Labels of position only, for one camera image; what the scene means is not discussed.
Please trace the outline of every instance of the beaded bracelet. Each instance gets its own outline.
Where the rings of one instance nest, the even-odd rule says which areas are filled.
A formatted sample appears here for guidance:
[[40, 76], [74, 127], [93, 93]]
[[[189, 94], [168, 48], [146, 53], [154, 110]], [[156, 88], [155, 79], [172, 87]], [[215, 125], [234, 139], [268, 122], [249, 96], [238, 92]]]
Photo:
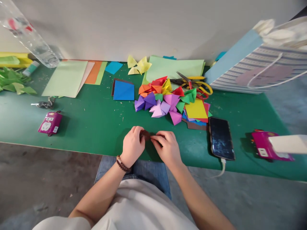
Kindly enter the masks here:
[[118, 166], [119, 166], [123, 171], [125, 171], [126, 173], [128, 173], [128, 172], [131, 171], [131, 168], [127, 168], [127, 167], [122, 163], [120, 156], [117, 156], [117, 157], [116, 157], [116, 162], [117, 162]]

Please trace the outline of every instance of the plastic water bottle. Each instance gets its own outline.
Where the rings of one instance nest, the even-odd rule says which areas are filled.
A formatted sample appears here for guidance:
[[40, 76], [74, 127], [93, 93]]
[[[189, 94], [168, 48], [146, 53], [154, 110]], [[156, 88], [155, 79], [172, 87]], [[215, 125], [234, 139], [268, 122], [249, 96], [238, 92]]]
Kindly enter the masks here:
[[59, 59], [20, 12], [12, 0], [0, 0], [0, 23], [11, 31], [38, 60], [48, 68], [55, 68]]

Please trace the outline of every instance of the left hand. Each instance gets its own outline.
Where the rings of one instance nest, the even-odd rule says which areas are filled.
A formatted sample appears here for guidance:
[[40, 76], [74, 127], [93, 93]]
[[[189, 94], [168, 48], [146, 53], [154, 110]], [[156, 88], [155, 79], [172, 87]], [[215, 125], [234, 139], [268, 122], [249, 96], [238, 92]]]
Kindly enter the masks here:
[[131, 168], [145, 149], [144, 136], [140, 142], [140, 132], [142, 130], [144, 128], [141, 126], [133, 126], [124, 138], [121, 161], [128, 168]]

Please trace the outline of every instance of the glue stick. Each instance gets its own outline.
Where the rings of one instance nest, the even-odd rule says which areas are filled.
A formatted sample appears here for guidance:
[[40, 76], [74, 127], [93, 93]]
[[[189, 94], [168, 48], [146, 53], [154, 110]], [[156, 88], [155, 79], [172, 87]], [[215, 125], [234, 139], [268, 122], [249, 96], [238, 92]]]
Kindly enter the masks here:
[[22, 72], [22, 74], [28, 77], [37, 69], [38, 66], [39, 63], [37, 61], [33, 61], [32, 64]]

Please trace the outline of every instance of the white wall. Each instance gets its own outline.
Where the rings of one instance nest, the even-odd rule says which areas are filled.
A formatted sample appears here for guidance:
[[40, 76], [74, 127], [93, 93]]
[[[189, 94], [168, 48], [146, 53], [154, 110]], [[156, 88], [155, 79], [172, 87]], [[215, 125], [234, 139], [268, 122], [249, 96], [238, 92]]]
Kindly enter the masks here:
[[[64, 58], [126, 61], [129, 54], [207, 61], [259, 20], [290, 20], [305, 0], [14, 0]], [[0, 51], [27, 50], [3, 27]]]

